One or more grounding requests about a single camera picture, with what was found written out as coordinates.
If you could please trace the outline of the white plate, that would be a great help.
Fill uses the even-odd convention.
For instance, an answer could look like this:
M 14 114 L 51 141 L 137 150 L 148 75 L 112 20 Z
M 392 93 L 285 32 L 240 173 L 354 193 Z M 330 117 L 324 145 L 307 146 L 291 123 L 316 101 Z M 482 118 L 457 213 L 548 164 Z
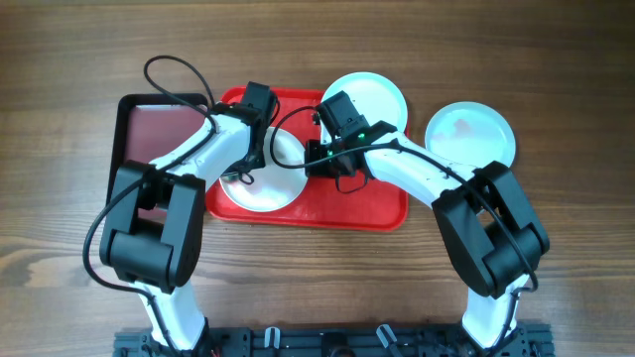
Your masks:
M 251 184 L 237 176 L 220 179 L 220 185 L 229 199 L 238 206 L 254 212 L 271 212 L 292 203 L 304 190 L 308 177 L 301 169 L 284 169 L 271 159 L 270 142 L 274 128 L 270 127 L 263 146 L 265 166 L 249 175 Z M 274 141 L 274 154 L 279 161 L 289 165 L 304 162 L 305 148 L 291 133 L 279 129 Z

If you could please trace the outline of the light blue plate top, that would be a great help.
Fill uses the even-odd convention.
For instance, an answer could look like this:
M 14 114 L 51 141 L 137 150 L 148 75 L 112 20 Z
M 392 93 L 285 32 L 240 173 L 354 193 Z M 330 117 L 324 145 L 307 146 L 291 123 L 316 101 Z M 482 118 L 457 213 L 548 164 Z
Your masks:
M 350 98 L 370 126 L 386 122 L 404 133 L 408 124 L 407 102 L 401 90 L 388 78 L 368 71 L 347 74 L 332 83 L 322 96 L 325 101 L 340 91 Z

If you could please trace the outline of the light blue plate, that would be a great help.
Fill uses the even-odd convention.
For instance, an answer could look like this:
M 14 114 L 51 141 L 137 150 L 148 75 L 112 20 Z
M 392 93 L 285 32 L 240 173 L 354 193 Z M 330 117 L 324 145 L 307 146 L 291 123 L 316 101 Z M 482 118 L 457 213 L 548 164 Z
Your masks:
M 368 71 L 347 74 L 332 83 L 322 96 L 325 101 L 340 91 L 350 98 L 370 126 L 386 122 L 404 133 L 408 124 L 407 102 L 401 90 L 388 78 Z
M 493 108 L 473 101 L 455 102 L 435 113 L 424 143 L 438 156 L 479 168 L 493 161 L 511 167 L 517 152 L 507 120 Z

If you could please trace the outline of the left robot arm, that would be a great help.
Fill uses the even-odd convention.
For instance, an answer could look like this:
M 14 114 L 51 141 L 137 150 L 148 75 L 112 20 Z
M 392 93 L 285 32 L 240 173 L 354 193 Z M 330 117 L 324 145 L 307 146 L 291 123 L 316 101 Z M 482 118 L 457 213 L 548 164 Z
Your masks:
M 219 179 L 265 165 L 263 146 L 277 106 L 274 92 L 250 82 L 237 103 L 218 102 L 182 144 L 149 163 L 128 161 L 88 236 L 103 229 L 101 263 L 119 279 L 115 290 L 146 305 L 152 329 L 143 348 L 160 356 L 204 356 L 213 348 L 191 276 L 202 245 L 205 195 Z

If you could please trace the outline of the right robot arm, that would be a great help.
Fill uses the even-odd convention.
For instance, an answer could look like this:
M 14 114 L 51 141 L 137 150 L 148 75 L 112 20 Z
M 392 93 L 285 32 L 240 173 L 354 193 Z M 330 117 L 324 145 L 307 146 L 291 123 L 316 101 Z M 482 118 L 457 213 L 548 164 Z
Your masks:
M 468 287 L 462 328 L 484 351 L 501 347 L 515 327 L 520 295 L 538 287 L 536 270 L 550 248 L 511 170 L 497 161 L 476 168 L 435 155 L 392 124 L 370 123 L 343 91 L 323 100 L 314 120 L 330 142 L 310 165 L 335 175 L 362 171 L 433 211 L 450 262 Z

